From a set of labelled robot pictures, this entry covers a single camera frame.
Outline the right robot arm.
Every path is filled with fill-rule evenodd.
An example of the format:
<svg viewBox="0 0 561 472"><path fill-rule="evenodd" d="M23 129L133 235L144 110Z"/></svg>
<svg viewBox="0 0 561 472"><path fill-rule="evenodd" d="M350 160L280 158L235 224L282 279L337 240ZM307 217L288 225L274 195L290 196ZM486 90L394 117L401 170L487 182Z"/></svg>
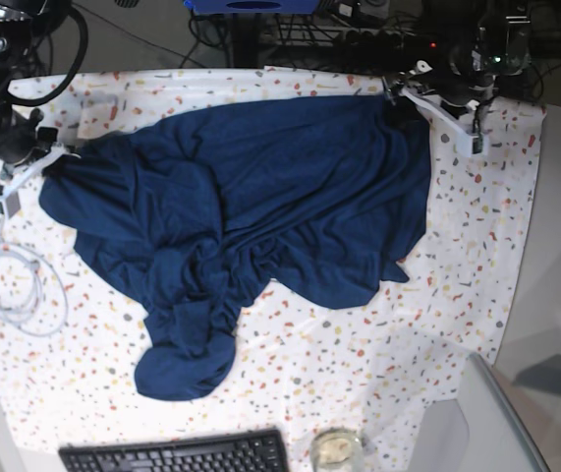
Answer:
<svg viewBox="0 0 561 472"><path fill-rule="evenodd" d="M61 83L37 98L10 92L11 81L30 70L38 44L65 20L78 27L79 45ZM84 16L71 1L0 1L0 160L21 164L33 154L47 152L56 140L53 131L38 132L43 120L40 107L58 97L79 71L88 47Z"/></svg>

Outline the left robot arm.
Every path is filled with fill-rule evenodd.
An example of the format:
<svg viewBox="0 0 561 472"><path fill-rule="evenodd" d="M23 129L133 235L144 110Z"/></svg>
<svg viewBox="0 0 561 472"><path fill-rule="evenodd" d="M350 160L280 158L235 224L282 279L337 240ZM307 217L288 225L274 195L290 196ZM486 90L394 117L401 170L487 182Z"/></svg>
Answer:
<svg viewBox="0 0 561 472"><path fill-rule="evenodd" d="M473 115L470 134L482 132L482 122L499 95L498 80L524 72L530 62L531 21L508 1L489 1L483 11L442 24L435 40L414 68L389 85L392 95L432 105L432 96L449 118Z"/></svg>

